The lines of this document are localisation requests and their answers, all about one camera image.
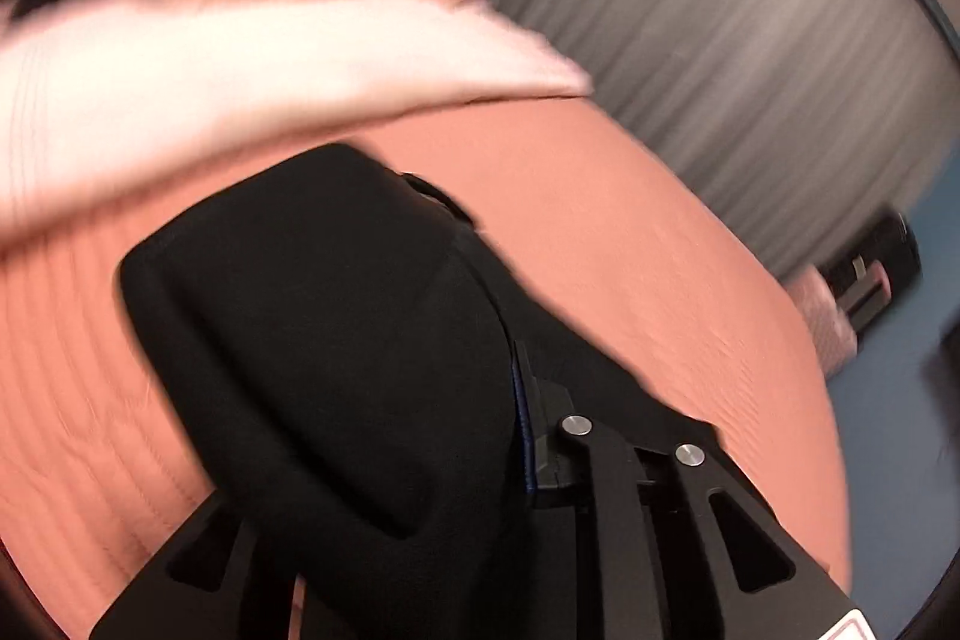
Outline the black pants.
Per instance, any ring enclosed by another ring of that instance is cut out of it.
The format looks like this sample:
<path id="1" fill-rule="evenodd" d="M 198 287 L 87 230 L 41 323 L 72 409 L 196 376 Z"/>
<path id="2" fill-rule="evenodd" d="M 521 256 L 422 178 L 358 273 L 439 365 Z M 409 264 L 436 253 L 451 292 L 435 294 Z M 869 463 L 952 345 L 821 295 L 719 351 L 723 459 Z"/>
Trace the black pants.
<path id="1" fill-rule="evenodd" d="M 539 539 L 519 372 L 625 437 L 679 422 L 540 305 L 438 191 L 325 145 L 197 203 L 119 268 L 206 474 L 257 542 L 236 635 L 526 638 Z"/>

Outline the pink hard suitcase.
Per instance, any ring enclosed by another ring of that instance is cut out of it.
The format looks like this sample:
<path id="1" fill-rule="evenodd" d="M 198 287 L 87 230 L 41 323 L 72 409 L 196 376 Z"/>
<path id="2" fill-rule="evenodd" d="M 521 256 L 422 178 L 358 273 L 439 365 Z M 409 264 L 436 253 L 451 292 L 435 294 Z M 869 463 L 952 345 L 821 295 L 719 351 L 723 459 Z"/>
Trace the pink hard suitcase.
<path id="1" fill-rule="evenodd" d="M 804 266 L 784 284 L 814 342 L 823 375 L 832 378 L 857 356 L 856 331 L 815 266 Z"/>

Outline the black hard suitcase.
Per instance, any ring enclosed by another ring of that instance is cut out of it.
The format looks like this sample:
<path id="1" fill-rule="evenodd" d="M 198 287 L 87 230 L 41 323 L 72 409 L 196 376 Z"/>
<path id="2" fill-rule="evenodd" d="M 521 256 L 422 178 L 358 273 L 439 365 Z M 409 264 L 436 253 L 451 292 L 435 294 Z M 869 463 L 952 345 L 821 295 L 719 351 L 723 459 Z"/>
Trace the black hard suitcase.
<path id="1" fill-rule="evenodd" d="M 913 229 L 900 211 L 887 206 L 818 273 L 862 342 L 919 280 L 921 269 Z"/>

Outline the grey pleated curtain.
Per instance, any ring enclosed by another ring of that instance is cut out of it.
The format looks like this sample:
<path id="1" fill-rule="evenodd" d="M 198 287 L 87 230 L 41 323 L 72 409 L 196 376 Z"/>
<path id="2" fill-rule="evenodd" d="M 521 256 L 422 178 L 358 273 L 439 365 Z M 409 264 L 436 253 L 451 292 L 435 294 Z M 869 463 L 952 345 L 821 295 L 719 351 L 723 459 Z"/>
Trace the grey pleated curtain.
<path id="1" fill-rule="evenodd" d="M 907 208 L 958 140 L 958 0 L 493 0 L 778 276 Z"/>

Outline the light pink folded blanket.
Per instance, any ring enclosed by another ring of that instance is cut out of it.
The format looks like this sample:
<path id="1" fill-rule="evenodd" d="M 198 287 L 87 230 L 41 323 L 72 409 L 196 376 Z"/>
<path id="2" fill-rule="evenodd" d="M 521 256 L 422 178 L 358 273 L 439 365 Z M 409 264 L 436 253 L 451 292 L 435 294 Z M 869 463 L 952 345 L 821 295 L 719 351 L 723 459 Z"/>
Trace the light pink folded blanket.
<path id="1" fill-rule="evenodd" d="M 589 88 L 485 0 L 3 0 L 2 239 L 306 128 Z"/>

